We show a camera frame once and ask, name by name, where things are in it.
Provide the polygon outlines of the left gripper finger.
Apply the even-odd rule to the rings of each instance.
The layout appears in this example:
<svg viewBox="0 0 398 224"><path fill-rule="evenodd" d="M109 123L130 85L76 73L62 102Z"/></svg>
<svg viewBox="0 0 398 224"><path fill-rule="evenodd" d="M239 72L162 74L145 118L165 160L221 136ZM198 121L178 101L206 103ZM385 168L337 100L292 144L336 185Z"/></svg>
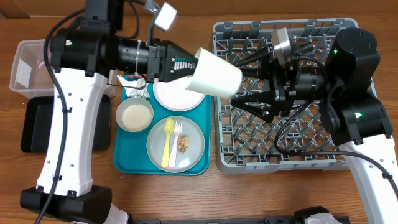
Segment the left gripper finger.
<svg viewBox="0 0 398 224"><path fill-rule="evenodd" d="M182 68L167 68L161 74L162 82L171 82L182 77L193 75L196 69L195 63L177 63L177 66L181 65Z"/></svg>
<svg viewBox="0 0 398 224"><path fill-rule="evenodd" d="M198 62L198 59L193 54L173 42L169 43L169 56L179 59L181 62Z"/></svg>

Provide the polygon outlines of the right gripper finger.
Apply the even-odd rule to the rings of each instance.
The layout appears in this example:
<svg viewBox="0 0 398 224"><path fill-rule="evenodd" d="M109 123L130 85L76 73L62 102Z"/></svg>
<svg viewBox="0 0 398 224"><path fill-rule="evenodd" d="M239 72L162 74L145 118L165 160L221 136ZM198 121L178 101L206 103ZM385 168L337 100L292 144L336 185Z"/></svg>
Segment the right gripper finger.
<svg viewBox="0 0 398 224"><path fill-rule="evenodd" d="M231 106L251 113L266 122L273 122L274 117L279 115L275 104L275 96L269 91L254 93L231 99ZM248 103L264 103L263 108L249 105Z"/></svg>
<svg viewBox="0 0 398 224"><path fill-rule="evenodd" d="M235 67L238 67L243 76L251 77L251 78L269 78L270 77L270 64L272 62L271 59L272 52L267 48L263 47L262 49L254 52L253 54L241 59L237 62L233 62ZM257 62L257 68L245 68L246 65Z"/></svg>

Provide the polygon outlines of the pink plate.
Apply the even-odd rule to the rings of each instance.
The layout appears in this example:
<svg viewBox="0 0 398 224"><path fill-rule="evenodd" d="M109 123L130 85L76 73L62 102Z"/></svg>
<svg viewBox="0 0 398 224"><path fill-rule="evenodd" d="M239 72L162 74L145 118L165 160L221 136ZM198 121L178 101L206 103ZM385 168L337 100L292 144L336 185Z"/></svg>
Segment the pink plate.
<svg viewBox="0 0 398 224"><path fill-rule="evenodd" d="M189 78L183 77L171 82L160 82L154 80L153 92L156 100L168 110L188 111L198 106L205 95L186 90L185 86Z"/></svg>

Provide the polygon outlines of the white cup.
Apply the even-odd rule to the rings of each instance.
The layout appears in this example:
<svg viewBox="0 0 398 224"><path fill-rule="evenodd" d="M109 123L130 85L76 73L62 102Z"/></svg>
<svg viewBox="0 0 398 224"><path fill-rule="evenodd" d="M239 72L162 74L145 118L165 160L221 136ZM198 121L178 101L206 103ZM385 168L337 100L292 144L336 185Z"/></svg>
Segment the white cup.
<svg viewBox="0 0 398 224"><path fill-rule="evenodd" d="M226 99L235 96L243 77L238 67L204 48L197 50L195 58L198 62L187 78L186 90Z"/></svg>

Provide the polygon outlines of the yellow spoon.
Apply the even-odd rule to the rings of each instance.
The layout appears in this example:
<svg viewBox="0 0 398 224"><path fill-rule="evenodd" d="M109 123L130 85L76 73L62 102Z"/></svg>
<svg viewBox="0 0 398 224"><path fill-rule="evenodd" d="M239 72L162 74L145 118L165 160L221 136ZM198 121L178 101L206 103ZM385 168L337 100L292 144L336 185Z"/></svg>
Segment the yellow spoon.
<svg viewBox="0 0 398 224"><path fill-rule="evenodd" d="M168 118L164 124L165 143L164 143L164 150L161 160L162 168L166 168L169 165L170 137L171 134L174 133L174 127L175 127L174 120L172 118Z"/></svg>

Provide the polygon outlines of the pink fork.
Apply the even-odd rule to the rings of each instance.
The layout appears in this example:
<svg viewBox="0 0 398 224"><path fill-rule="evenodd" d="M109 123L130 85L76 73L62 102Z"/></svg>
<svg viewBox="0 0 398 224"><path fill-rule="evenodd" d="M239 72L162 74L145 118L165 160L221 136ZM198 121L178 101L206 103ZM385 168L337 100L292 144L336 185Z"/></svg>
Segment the pink fork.
<svg viewBox="0 0 398 224"><path fill-rule="evenodd" d="M169 157L169 167L175 167L176 158L177 158L177 144L178 144L178 137L182 132L182 120L177 119L175 120L175 128L174 128L174 142L172 145L172 150Z"/></svg>

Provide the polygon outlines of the grey plate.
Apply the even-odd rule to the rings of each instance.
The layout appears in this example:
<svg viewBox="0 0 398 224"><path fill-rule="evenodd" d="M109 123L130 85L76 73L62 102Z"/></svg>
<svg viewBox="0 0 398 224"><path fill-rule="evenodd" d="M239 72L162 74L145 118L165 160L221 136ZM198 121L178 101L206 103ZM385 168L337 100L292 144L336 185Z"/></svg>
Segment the grey plate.
<svg viewBox="0 0 398 224"><path fill-rule="evenodd" d="M161 163L166 144L164 126L168 119L182 122L182 131L178 139L187 137L188 145L184 152L177 149L176 161L173 167L162 167ZM167 174L182 174L185 171L192 171L194 165L199 163L205 151L205 137L200 127L191 119L183 116L169 116L158 121L149 131L146 148L149 159L157 168Z"/></svg>

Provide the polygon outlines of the brown food scrap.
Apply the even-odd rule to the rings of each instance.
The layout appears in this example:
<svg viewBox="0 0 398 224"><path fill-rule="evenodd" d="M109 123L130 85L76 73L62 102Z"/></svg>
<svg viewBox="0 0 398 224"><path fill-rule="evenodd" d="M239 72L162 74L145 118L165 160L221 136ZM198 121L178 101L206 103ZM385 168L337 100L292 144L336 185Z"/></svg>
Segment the brown food scrap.
<svg viewBox="0 0 398 224"><path fill-rule="evenodd" d="M188 136L182 135L179 137L177 149L181 153L184 153L188 149Z"/></svg>

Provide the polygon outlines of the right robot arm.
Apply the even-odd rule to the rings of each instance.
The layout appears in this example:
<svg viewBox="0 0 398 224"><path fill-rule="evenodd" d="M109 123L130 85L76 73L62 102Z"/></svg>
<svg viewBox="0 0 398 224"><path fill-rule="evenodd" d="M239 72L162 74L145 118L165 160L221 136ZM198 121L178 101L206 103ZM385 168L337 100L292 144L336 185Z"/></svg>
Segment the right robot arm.
<svg viewBox="0 0 398 224"><path fill-rule="evenodd" d="M269 89L235 97L231 104L266 122L299 116L293 103L319 102L320 119L356 183L369 223L397 222L397 159L385 107L370 91L379 65L375 36L357 27L339 31L322 62L313 45L297 44L285 28L272 32L271 49L236 62L245 76L267 80Z"/></svg>

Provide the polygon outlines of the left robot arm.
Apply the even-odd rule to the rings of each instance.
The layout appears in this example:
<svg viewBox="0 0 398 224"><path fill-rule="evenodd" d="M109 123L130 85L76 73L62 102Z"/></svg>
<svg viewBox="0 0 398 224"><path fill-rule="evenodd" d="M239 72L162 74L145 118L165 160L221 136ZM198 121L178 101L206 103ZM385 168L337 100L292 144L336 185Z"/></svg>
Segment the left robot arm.
<svg viewBox="0 0 398 224"><path fill-rule="evenodd" d="M112 203L108 187L93 184L91 153L98 110L110 71L140 75L146 83L192 75L198 60L148 32L144 42L120 37L123 1L88 1L58 22L44 42L45 67L55 85L49 144L22 208L72 223L132 223Z"/></svg>

